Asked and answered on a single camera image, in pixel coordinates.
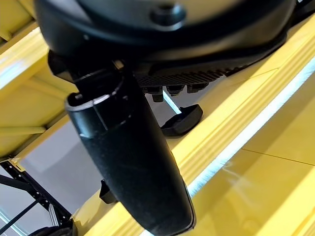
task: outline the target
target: textured black surface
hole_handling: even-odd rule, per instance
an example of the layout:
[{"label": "textured black surface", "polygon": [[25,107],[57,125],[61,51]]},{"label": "textured black surface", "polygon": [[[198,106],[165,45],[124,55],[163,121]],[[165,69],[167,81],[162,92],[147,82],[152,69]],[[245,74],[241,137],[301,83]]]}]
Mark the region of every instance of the textured black surface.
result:
[{"label": "textured black surface", "polygon": [[[118,106],[121,98],[125,104]],[[194,226],[193,206],[175,159],[132,78],[123,80],[112,97],[70,110],[107,186],[140,225],[157,236],[175,235]]]}]

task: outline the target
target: yellow painted surface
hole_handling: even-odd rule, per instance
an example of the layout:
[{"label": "yellow painted surface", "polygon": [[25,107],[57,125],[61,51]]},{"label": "yellow painted surface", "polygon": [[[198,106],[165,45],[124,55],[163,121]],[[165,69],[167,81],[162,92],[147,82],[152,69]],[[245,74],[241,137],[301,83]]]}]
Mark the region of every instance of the yellow painted surface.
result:
[{"label": "yellow painted surface", "polygon": [[28,26],[26,32],[31,32],[13,39],[16,42],[0,55],[0,157],[12,154],[16,161],[68,121],[59,115],[66,96],[76,91],[51,74],[48,47],[34,26]]},{"label": "yellow painted surface", "polygon": [[17,0],[0,1],[0,29],[15,33],[32,20],[31,15]]},{"label": "yellow painted surface", "polygon": [[[315,56],[314,25],[315,17],[313,16],[294,28],[290,33],[288,42],[269,58],[220,81],[199,101],[204,110],[204,117],[201,123],[183,138],[168,140],[181,174],[187,184],[190,184]],[[266,170],[268,169],[273,171],[272,176],[276,176],[275,171],[277,168],[270,168],[269,163],[275,163],[279,167],[283,165],[279,173],[291,171],[294,166],[293,163],[288,162],[290,164],[287,164],[284,160],[283,162],[279,162],[282,160],[273,157],[271,159],[274,161],[262,161],[259,165],[256,165],[253,172],[249,172],[248,174],[249,178],[253,178],[252,180],[257,182],[257,184],[260,183],[262,189],[265,190],[264,192],[253,189],[247,192],[250,198],[256,199],[256,203],[262,201],[261,206],[254,209],[255,212],[250,211],[248,206],[242,203],[241,197],[237,196],[237,190],[229,190],[227,187],[225,202],[229,203],[228,201],[230,201],[231,203],[229,204],[232,204],[231,208],[236,208],[237,206],[233,204],[238,203],[241,204],[240,207],[244,208],[239,215],[238,213],[227,210],[227,213],[233,213],[228,219],[231,220],[231,223],[235,224],[234,228],[237,228],[239,233],[245,231],[241,230],[241,227],[237,227],[236,223],[233,222],[236,217],[243,220],[242,224],[246,225],[244,228],[249,228],[247,231],[258,232],[258,229],[261,229],[265,225],[268,217],[273,215],[310,170],[308,165],[304,166],[302,164],[297,168],[296,174],[293,173],[291,177],[287,176],[290,180],[288,182],[284,180],[284,182],[280,183],[279,181],[264,179],[267,178]],[[246,169],[244,170],[245,167],[246,165],[243,164],[240,167],[243,173],[247,171]],[[261,177],[259,177],[260,175],[255,176],[254,173],[258,172],[258,170],[260,170],[259,173],[264,171],[264,175],[261,174]],[[273,182],[277,184],[275,188],[271,188]],[[281,185],[283,185],[282,190],[277,189]],[[204,204],[211,204],[210,192],[221,192],[224,190],[223,188],[225,187],[221,186],[221,184],[216,188],[211,188],[203,196]],[[270,190],[274,190],[279,197],[271,199],[268,195],[270,194]],[[214,193],[214,196],[220,198],[223,196],[223,193],[221,195]],[[238,198],[235,202],[231,200],[234,197]],[[101,209],[97,213],[95,211],[90,212],[91,202],[97,206],[100,201],[99,197],[94,195],[88,204],[83,205],[74,214],[73,219],[78,227],[79,235],[134,236],[142,231],[141,227],[120,203],[116,204],[108,212]],[[223,205],[224,202],[218,203],[218,207],[222,207]],[[206,206],[199,205],[199,208],[202,210]],[[258,212],[258,209],[264,211],[260,217],[256,216],[260,223],[259,227],[256,226],[255,222],[252,224],[250,219],[250,216],[255,216],[254,214]],[[216,227],[219,227],[219,232],[222,233],[227,231],[224,228],[228,226],[223,226],[223,224],[224,218],[229,216],[220,215],[220,217],[220,222],[215,221],[213,224],[214,226],[217,224]],[[201,216],[201,221],[204,222],[199,222],[201,227],[202,225],[204,227],[211,227],[211,220],[202,220]]]},{"label": "yellow painted surface", "polygon": [[315,74],[243,147],[315,165]]},{"label": "yellow painted surface", "polygon": [[240,150],[193,198],[197,225],[185,235],[302,236],[314,182],[312,165]]}]

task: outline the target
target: black plastic housing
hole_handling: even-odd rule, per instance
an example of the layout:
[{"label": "black plastic housing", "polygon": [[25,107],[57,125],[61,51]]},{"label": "black plastic housing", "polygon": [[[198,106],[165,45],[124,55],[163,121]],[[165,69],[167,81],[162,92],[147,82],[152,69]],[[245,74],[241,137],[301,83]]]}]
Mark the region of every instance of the black plastic housing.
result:
[{"label": "black plastic housing", "polygon": [[109,189],[140,225],[157,236],[195,225],[176,161],[134,79],[92,101],[72,94],[66,109]]}]

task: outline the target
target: black cylindrical handle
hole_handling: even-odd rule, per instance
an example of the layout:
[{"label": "black cylindrical handle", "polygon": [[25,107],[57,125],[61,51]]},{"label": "black cylindrical handle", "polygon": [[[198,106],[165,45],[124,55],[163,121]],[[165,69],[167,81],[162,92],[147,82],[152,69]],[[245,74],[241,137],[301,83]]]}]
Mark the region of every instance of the black cylindrical handle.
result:
[{"label": "black cylindrical handle", "polygon": [[106,184],[142,227],[171,236],[194,226],[185,183],[133,78],[92,101],[72,94],[66,109]]}]

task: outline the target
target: yellow metal bar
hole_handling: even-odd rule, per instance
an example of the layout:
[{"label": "yellow metal bar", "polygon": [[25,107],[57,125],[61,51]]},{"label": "yellow metal bar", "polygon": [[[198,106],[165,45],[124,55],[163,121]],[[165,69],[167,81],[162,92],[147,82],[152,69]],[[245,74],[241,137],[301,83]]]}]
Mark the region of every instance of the yellow metal bar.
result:
[{"label": "yellow metal bar", "polygon": [[[201,123],[185,137],[169,140],[180,172],[189,185],[288,85],[315,56],[315,16],[297,25],[288,41],[267,59],[214,86],[199,102]],[[143,229],[117,203],[96,224],[83,206],[73,216],[79,235],[128,236]]]},{"label": "yellow metal bar", "polygon": [[47,64],[48,47],[39,28],[0,55],[0,99]]},{"label": "yellow metal bar", "polygon": [[26,83],[24,83],[25,86],[28,86],[32,89],[39,90],[45,94],[54,96],[56,98],[59,98],[61,100],[65,100],[67,97],[68,93],[64,92],[62,90],[59,90],[56,87],[51,86],[50,84],[39,80],[36,77],[33,77],[32,79],[28,80]]},{"label": "yellow metal bar", "polygon": [[20,41],[23,37],[25,37],[28,33],[30,33],[32,30],[36,29],[38,27],[36,22],[31,22],[26,27],[24,27],[22,30],[14,34],[14,36],[10,39],[10,41],[4,43],[3,46],[0,47],[0,55],[8,50],[10,47],[12,47],[14,44],[16,44],[18,41]]},{"label": "yellow metal bar", "polygon": [[0,136],[18,136],[26,134],[41,134],[46,131],[45,127],[0,127]]},{"label": "yellow metal bar", "polygon": [[4,29],[2,26],[0,26],[0,37],[6,41],[9,41],[12,38],[12,34]]},{"label": "yellow metal bar", "polygon": [[36,18],[33,0],[18,0],[18,1],[32,17]]},{"label": "yellow metal bar", "polygon": [[42,135],[31,142],[27,147],[25,147],[20,153],[18,153],[13,159],[13,163],[18,163],[23,158],[25,158],[32,150],[43,143],[47,138],[54,134],[57,130],[63,127],[69,121],[68,116],[64,116],[59,121],[57,121],[52,127],[47,129]]}]

